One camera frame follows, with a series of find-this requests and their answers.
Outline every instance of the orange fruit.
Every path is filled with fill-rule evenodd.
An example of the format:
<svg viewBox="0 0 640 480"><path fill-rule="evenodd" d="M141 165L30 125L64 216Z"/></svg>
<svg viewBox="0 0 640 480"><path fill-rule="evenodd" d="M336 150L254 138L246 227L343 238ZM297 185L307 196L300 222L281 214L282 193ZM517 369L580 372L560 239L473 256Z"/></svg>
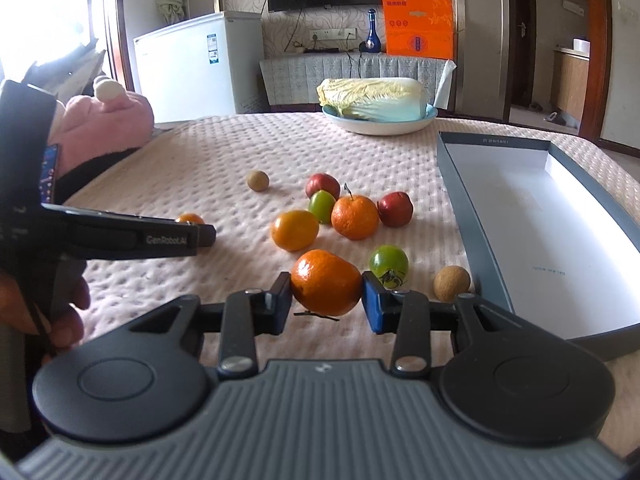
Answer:
<svg viewBox="0 0 640 480"><path fill-rule="evenodd" d="M314 249L293 265L291 288L293 296L310 312L343 316L360 301L362 276L348 261Z"/></svg>
<svg viewBox="0 0 640 480"><path fill-rule="evenodd" d="M312 213L296 209L276 218L271 224L271 238L278 247L293 253L311 245L319 230L318 219Z"/></svg>
<svg viewBox="0 0 640 480"><path fill-rule="evenodd" d="M175 221L180 222L181 224L204 224L204 220L200 216L196 215L196 213L182 213L175 219Z"/></svg>
<svg viewBox="0 0 640 480"><path fill-rule="evenodd" d="M331 212L331 225L349 240L364 240L373 236L379 222L376 204L362 195L343 196Z"/></svg>

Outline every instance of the orange gift bag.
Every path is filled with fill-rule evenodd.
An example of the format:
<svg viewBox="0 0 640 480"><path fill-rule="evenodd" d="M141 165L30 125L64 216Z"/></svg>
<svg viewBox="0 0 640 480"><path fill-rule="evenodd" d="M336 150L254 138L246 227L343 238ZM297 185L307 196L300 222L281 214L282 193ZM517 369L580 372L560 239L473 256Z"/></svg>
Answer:
<svg viewBox="0 0 640 480"><path fill-rule="evenodd" d="M382 0L386 52L453 59L452 0Z"/></svg>

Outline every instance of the plate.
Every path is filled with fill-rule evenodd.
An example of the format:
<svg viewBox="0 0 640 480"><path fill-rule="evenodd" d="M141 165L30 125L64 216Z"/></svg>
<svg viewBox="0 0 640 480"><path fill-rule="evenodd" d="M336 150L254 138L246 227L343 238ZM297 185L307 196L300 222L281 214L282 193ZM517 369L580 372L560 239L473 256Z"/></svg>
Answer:
<svg viewBox="0 0 640 480"><path fill-rule="evenodd" d="M333 124L354 134L371 136L398 136L417 132L433 122L438 116L438 109L427 105L427 113L424 119L418 121L403 121L401 123L378 123L360 119L347 119L335 115L335 110L330 106L323 106L322 113Z"/></svg>

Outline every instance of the blue bottle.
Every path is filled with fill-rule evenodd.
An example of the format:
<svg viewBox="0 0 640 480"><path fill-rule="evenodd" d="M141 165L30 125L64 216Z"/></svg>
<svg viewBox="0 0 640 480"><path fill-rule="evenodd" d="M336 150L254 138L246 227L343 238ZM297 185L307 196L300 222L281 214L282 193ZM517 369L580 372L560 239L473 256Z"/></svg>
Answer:
<svg viewBox="0 0 640 480"><path fill-rule="evenodd" d="M382 50L380 38L376 34L376 10L369 9L369 35L364 41L364 52L375 54Z"/></svg>

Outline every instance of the green tomato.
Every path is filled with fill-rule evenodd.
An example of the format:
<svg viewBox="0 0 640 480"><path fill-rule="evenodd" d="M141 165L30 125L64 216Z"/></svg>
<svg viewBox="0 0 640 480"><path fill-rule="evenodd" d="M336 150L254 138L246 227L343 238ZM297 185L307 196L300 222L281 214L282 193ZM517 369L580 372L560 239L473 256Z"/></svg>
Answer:
<svg viewBox="0 0 640 480"><path fill-rule="evenodd" d="M409 273L409 258L400 247L380 245L369 259L369 269L385 288L398 288Z"/></svg>
<svg viewBox="0 0 640 480"><path fill-rule="evenodd" d="M334 196L321 189L314 193L309 201L309 212L315 216L321 224L331 223L331 212L334 210Z"/></svg>

